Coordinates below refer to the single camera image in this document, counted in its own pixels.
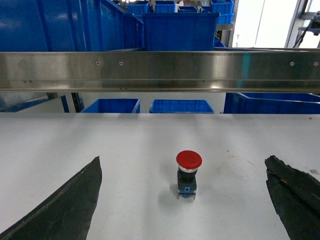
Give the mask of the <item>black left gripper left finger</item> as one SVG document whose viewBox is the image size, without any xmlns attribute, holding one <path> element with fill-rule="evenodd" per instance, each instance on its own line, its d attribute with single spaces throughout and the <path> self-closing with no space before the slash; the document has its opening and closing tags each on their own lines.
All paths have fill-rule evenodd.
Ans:
<svg viewBox="0 0 320 240">
<path fill-rule="evenodd" d="M 2 240 L 85 240 L 102 184 L 100 158 L 84 168 L 15 224 Z"/>
</svg>

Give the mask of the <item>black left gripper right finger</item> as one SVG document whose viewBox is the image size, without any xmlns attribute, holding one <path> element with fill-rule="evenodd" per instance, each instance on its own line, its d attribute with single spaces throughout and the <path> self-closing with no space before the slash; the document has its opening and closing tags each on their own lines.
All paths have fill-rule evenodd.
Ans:
<svg viewBox="0 0 320 240">
<path fill-rule="evenodd" d="M 266 186 L 291 240 L 320 238 L 320 182 L 271 155 L 264 161 Z"/>
</svg>

